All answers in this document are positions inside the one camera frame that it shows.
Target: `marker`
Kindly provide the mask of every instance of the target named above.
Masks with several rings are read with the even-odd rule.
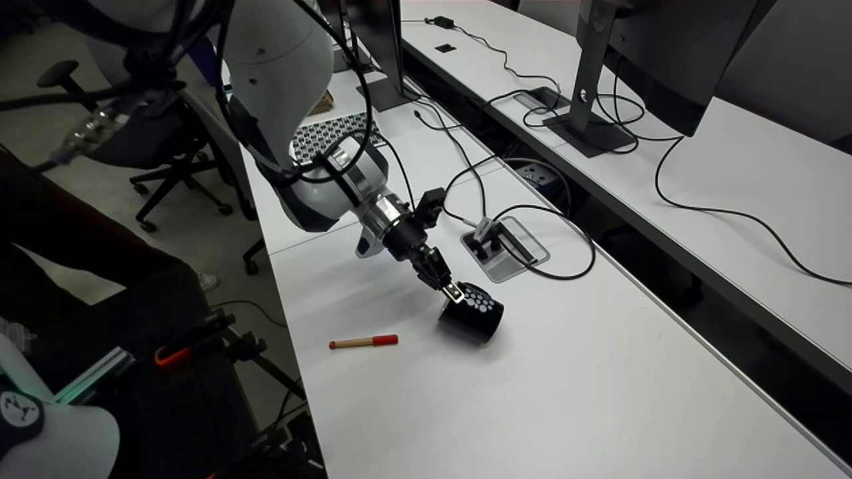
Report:
[[[374,334],[374,338],[351,338],[351,339],[331,339],[327,349],[381,349],[398,346],[401,334]]]

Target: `monitor stand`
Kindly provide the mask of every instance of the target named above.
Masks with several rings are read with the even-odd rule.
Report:
[[[612,3],[592,3],[592,20],[582,36],[583,56],[571,111],[543,121],[586,157],[615,152],[636,141],[623,124],[612,124],[592,111],[598,103],[598,84],[603,80],[615,13],[618,5]]]
[[[592,120],[583,129],[574,128],[571,113],[550,116],[543,124],[552,128],[571,147],[575,147],[583,157],[600,157],[607,152],[618,152],[618,149],[632,147],[636,141],[620,124],[612,124],[612,121],[603,120],[600,113],[592,113]]]
[[[422,99],[407,84],[401,87],[401,83],[394,83],[391,77],[377,80],[369,87],[371,87],[374,108],[379,108],[379,111],[387,111],[387,108],[394,108],[401,103]]]

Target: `white table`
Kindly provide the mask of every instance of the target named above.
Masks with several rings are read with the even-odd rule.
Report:
[[[514,68],[552,75],[563,83],[566,95],[574,89],[582,48],[571,33],[492,3],[411,0],[403,15],[407,44],[483,100],[546,83],[519,83],[502,68],[504,57],[480,43],[415,19],[451,15],[468,32],[506,48]],[[456,51],[434,51],[445,43],[452,43]],[[523,113],[528,108],[519,100],[502,100],[487,111],[852,393],[852,290],[805,276],[748,221],[663,204],[652,189],[652,169],[665,143],[642,143],[630,157],[586,160],[560,136],[543,128],[524,128]],[[671,136],[652,113],[634,129]],[[711,103],[699,136],[684,141],[663,169],[663,189],[671,197],[763,214],[808,266],[847,278],[852,278],[849,182],[849,153],[720,99]]]
[[[510,169],[484,173],[484,182],[496,210],[540,201]],[[475,181],[447,204],[475,218]],[[516,218],[552,250],[550,272],[586,266],[588,246],[566,221]],[[849,473],[607,254],[582,282],[523,274],[490,285],[460,234],[443,218],[433,244],[459,278],[506,302],[498,334],[480,349],[437,323],[445,300],[407,262],[358,257],[355,224],[273,254],[331,476]],[[377,331],[403,343],[327,351],[333,338]]]

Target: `computer monitor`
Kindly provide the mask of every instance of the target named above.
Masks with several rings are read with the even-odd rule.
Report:
[[[607,64],[652,113],[692,136],[737,48],[772,5],[776,0],[583,0],[583,57],[574,105],[546,124],[586,157],[632,143],[620,124],[592,111]]]
[[[374,105],[383,111],[419,99],[403,83],[401,0],[346,0],[346,20],[387,75],[371,83]]]

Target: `gray floor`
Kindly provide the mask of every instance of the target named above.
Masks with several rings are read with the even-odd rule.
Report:
[[[61,57],[78,57],[81,72],[78,80],[86,87],[102,87],[104,77],[97,72],[89,57],[86,43],[78,32],[61,23],[46,23],[34,33],[9,33],[0,36],[0,99],[16,99],[41,93],[34,87],[38,75]],[[41,105],[25,111],[0,113],[0,143],[16,152],[25,162],[41,162],[50,149],[74,128],[86,111],[81,105]],[[247,276],[242,272],[242,250],[259,240],[259,225],[245,221],[239,212],[225,218],[216,208],[200,193],[180,186],[154,212],[152,221],[161,225],[157,234],[148,234],[137,225],[133,214],[141,208],[145,197],[140,197],[128,177],[140,169],[120,169],[97,165],[92,160],[78,160],[69,168],[50,173],[56,182],[92,201],[118,224],[128,225],[154,246],[162,246],[197,272],[216,274],[222,288],[216,288],[208,297],[220,300],[257,300],[262,302],[278,322],[283,322],[283,306],[278,300],[273,272],[266,268],[262,276]],[[220,181],[220,176],[204,176],[205,186],[210,186],[226,201],[236,201],[230,186]],[[46,272],[86,300],[102,300],[118,292],[118,285],[110,285],[93,274],[69,272],[56,262],[41,261]],[[270,323],[259,310],[236,306],[239,329],[253,329],[259,338],[270,343],[270,357],[278,359],[287,373],[297,374],[297,359],[290,349],[290,338],[285,329]],[[259,426],[266,426],[279,407],[283,389],[273,382],[257,367],[239,367],[239,378],[245,393],[253,403]]]

